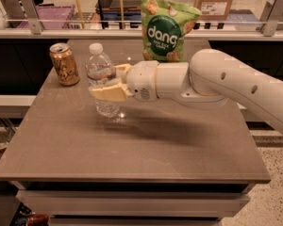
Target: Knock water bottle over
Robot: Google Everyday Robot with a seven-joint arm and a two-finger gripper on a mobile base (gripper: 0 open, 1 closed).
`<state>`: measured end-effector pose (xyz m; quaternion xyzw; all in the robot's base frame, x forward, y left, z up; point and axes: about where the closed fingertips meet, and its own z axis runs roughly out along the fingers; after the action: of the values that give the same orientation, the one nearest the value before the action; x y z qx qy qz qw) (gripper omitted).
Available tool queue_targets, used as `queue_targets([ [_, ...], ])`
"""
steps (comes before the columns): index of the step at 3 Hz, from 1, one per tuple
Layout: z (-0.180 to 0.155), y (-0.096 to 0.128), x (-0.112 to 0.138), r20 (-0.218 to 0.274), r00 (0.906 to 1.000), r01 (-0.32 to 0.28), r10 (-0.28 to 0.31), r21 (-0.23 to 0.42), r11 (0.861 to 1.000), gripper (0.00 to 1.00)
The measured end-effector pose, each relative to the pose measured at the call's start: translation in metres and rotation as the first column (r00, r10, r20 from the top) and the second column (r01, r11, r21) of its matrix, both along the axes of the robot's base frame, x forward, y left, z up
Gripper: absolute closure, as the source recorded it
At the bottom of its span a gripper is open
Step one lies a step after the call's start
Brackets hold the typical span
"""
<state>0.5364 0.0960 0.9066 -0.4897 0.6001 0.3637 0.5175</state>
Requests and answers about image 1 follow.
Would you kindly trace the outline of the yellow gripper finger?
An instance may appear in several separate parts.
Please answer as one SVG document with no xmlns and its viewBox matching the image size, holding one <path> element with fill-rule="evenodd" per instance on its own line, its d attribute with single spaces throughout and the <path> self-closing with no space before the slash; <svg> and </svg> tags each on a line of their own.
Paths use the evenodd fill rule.
<svg viewBox="0 0 283 226">
<path fill-rule="evenodd" d="M 104 86 L 102 88 L 90 88 L 93 98 L 102 101 L 124 102 L 132 96 L 132 92 L 127 84 L 118 82 L 115 85 Z"/>
<path fill-rule="evenodd" d="M 126 63 L 126 64 L 120 64 L 120 65 L 117 65 L 115 67 L 115 70 L 116 70 L 116 76 L 118 78 L 120 78 L 122 80 L 123 83 L 126 82 L 126 77 L 127 77 L 127 74 L 128 72 L 132 69 L 132 65 Z"/>
</svg>

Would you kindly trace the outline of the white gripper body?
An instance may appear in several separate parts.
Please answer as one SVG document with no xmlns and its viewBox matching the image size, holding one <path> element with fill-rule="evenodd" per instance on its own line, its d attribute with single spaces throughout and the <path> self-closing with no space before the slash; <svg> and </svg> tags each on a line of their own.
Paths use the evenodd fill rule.
<svg viewBox="0 0 283 226">
<path fill-rule="evenodd" d="M 140 102 L 154 102 L 158 99 L 156 92 L 156 76 L 158 62 L 141 61 L 127 73 L 126 82 L 133 97 Z"/>
</svg>

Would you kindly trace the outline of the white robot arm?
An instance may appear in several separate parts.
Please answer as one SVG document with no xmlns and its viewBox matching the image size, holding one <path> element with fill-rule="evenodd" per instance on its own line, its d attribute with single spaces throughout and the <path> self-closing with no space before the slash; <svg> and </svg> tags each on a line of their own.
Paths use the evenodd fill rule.
<svg viewBox="0 0 283 226">
<path fill-rule="evenodd" d="M 200 50 L 190 62 L 121 64 L 114 79 L 89 92 L 103 101 L 170 99 L 197 109 L 222 106 L 231 99 L 283 135 L 283 81 L 218 50 Z"/>
</svg>

